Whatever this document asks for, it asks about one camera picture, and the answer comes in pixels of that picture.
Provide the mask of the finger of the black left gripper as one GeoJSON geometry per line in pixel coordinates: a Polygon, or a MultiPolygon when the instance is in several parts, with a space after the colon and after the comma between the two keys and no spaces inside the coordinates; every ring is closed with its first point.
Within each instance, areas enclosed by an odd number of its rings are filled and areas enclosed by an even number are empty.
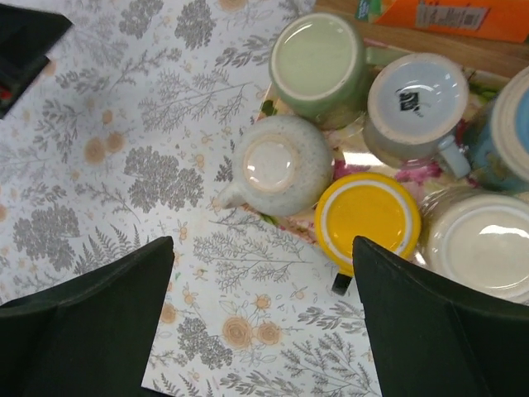
{"type": "Polygon", "coordinates": [[[1,5],[1,116],[50,63],[47,53],[73,23],[65,16],[1,5]]]}

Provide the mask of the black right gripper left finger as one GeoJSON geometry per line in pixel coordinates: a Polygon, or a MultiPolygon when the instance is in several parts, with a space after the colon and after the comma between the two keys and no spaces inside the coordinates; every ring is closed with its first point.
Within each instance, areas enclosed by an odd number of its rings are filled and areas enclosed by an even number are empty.
{"type": "Polygon", "coordinates": [[[150,396],[141,382],[172,272],[160,237],[1,307],[3,396],[150,396]]]}

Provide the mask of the yellow ceramic mug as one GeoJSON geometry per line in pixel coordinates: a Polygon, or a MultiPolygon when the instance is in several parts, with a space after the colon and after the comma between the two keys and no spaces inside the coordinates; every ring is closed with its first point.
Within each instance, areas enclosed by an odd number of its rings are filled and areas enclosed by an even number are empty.
{"type": "Polygon", "coordinates": [[[331,184],[314,214],[317,242],[337,265],[331,290],[343,296],[354,277],[353,241],[367,237],[393,254],[410,259],[422,228],[418,205],[397,181],[360,172],[331,184]]]}

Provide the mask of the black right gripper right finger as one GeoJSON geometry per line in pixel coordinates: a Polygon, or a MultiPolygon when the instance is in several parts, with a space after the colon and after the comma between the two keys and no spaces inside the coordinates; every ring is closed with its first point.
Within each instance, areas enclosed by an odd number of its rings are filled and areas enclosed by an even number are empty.
{"type": "Polygon", "coordinates": [[[353,266],[385,396],[526,396],[528,308],[356,237],[353,266]]]}

